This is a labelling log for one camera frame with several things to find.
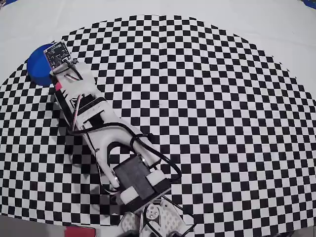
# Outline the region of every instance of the blue cylinder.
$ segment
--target blue cylinder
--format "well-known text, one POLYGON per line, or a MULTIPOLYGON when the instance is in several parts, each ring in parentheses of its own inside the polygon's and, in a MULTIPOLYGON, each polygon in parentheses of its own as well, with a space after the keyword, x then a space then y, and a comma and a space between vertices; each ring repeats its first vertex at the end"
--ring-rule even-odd
POLYGON ((44 50, 52 45, 52 43, 49 43, 37 48, 28 59, 26 65, 28 75, 37 85, 50 86, 51 84, 51 79, 49 77, 51 68, 44 55, 44 50))

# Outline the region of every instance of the checkerboard mat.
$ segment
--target checkerboard mat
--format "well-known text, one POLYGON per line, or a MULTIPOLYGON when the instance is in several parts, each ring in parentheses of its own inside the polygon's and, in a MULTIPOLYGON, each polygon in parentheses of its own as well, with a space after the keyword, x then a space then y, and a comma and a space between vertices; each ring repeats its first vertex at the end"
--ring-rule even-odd
MULTIPOLYGON (((181 168, 169 197, 194 213, 197 236, 258 237, 314 224, 316 103, 273 57, 181 16, 115 19, 63 39, 91 65, 116 114, 156 134, 157 150, 181 168)), ((53 93, 30 82, 26 63, 0 87, 0 213, 115 225, 123 210, 100 194, 95 160, 66 132, 53 93)), ((114 150, 109 163, 126 157, 114 150)))

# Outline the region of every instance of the wire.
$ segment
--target wire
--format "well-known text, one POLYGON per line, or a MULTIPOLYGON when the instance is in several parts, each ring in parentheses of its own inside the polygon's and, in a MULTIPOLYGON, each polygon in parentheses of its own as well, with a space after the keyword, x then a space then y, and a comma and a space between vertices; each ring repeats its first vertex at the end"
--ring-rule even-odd
POLYGON ((77 115, 78 115, 78 110, 79 110, 79 106, 80 106, 80 101, 81 101, 82 95, 83 94, 80 94, 78 96, 78 99, 77 99, 76 109, 75 109, 75 112, 74 112, 73 124, 72 124, 72 128, 71 128, 72 131, 75 129, 77 115))
POLYGON ((78 78, 73 77, 72 75, 69 75, 68 73, 67 73, 67 74, 65 74, 65 75, 64 75, 64 77, 69 78, 69 79, 74 80, 74 81, 79 80, 78 78))
POLYGON ((78 70, 71 64, 71 62, 69 62, 67 59, 65 60, 65 62, 67 63, 68 67, 73 70, 77 76, 79 77, 80 80, 83 80, 81 74, 78 72, 78 70))
POLYGON ((63 73, 63 72, 65 72, 65 71, 67 71, 68 69, 69 69, 69 67, 66 68, 66 69, 64 69, 64 70, 62 70, 62 71, 60 71, 60 72, 57 72, 57 73, 54 73, 54 72, 53 72, 53 74, 54 74, 54 75, 58 75, 58 74, 60 74, 60 73, 63 73))
POLYGON ((96 165, 97 165, 97 168, 98 168, 98 173, 99 173, 99 178, 100 178, 100 186, 102 187, 102 189, 107 192, 108 194, 110 195, 115 195, 116 193, 118 193, 118 191, 113 191, 113 190, 110 190, 110 189, 106 189, 104 187, 104 184, 102 183, 102 179, 101 179, 101 171, 100 171, 100 166, 99 166, 99 163, 97 161, 97 158, 95 158, 96 160, 96 165))
POLYGON ((176 178, 171 178, 169 179, 171 183, 176 182, 177 180, 179 180, 182 176, 181 170, 179 169, 179 167, 171 162, 170 159, 168 159, 165 155, 163 155, 162 153, 156 151, 154 148, 148 146, 146 143, 144 143, 139 137, 137 137, 137 135, 124 123, 120 123, 120 122, 108 122, 108 123, 104 123, 95 127, 91 127, 91 128, 87 128, 87 129, 83 129, 83 130, 77 130, 77 131, 69 131, 70 134, 84 134, 84 133, 88 133, 88 132, 92 132, 101 128, 105 128, 105 127, 111 127, 111 126, 117 126, 117 127, 122 127, 124 128, 132 137, 135 138, 135 141, 137 141, 142 147, 144 147, 146 150, 148 150, 149 152, 153 153, 154 155, 156 155, 157 157, 161 158, 163 161, 165 161, 167 164, 169 164, 176 172, 177 172, 177 177, 176 178))

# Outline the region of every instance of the white table surface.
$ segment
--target white table surface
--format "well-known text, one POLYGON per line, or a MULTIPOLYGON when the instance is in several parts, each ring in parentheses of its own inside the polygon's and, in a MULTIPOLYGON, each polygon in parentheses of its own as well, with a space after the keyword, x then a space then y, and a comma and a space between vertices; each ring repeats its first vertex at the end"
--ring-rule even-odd
POLYGON ((0 11, 0 83, 37 47, 137 14, 191 16, 239 35, 273 55, 316 98, 316 10, 298 0, 18 0, 0 11))

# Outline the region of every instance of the white plastic part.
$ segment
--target white plastic part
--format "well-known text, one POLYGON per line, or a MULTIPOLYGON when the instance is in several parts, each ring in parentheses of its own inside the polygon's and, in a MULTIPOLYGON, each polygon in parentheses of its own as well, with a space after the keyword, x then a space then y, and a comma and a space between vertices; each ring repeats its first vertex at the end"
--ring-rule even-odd
MULTIPOLYGON (((64 92, 64 96, 67 97, 67 99, 65 100, 72 113, 74 112, 74 108, 71 105, 70 100, 77 99, 77 97, 80 94, 84 94, 84 95, 92 94, 96 98, 104 97, 104 94, 101 91, 99 91, 97 86, 95 85, 95 80, 94 80, 94 77, 92 76, 90 67, 85 63, 77 63, 74 66, 81 74, 83 80, 74 81, 72 79, 69 79, 68 77, 65 77, 64 76, 65 74, 69 74, 72 77, 78 78, 76 73, 73 72, 71 69, 68 69, 63 73, 56 75, 57 80, 61 84, 61 91, 64 92)), ((64 65, 60 66, 58 71, 64 69, 63 67, 64 65)), ((99 112, 101 112, 100 116, 105 123, 108 123, 108 122, 123 123, 126 126, 128 126, 135 134, 142 133, 136 127, 130 125, 125 120, 119 118, 114 113, 112 106, 107 101, 102 101, 98 103, 97 105, 91 107, 84 113, 78 115, 76 126, 79 129, 87 128, 87 127, 83 127, 83 125, 84 126, 87 125, 87 123, 85 123, 86 120, 98 114, 99 112)), ((92 153, 95 154, 96 159, 101 169, 103 170, 105 175, 108 177, 112 186, 114 188, 118 188, 119 182, 117 178, 113 175, 113 171, 108 166, 108 163, 107 163, 107 155, 108 155, 107 147, 112 142, 120 142, 124 145, 129 146, 132 136, 125 129, 121 127, 107 127, 107 128, 102 128, 102 129, 98 129, 98 130, 90 132, 89 133, 90 139, 88 139, 88 136, 85 134, 83 135, 83 137, 85 138, 92 153)), ((151 142, 146 137, 141 137, 140 139, 148 146, 153 147, 151 142)), ((142 155, 142 157, 145 159, 146 163, 149 166, 159 161, 159 158, 156 155, 146 150, 136 141, 133 143, 133 148, 137 153, 140 153, 142 155)))
POLYGON ((156 184, 164 180, 166 176, 161 170, 157 169, 149 175, 147 175, 146 178, 152 186, 155 186, 156 184))
POLYGON ((133 201, 137 197, 138 193, 136 192, 133 186, 130 186, 128 189, 124 190, 120 194, 120 199, 125 205, 127 205, 129 202, 133 201))

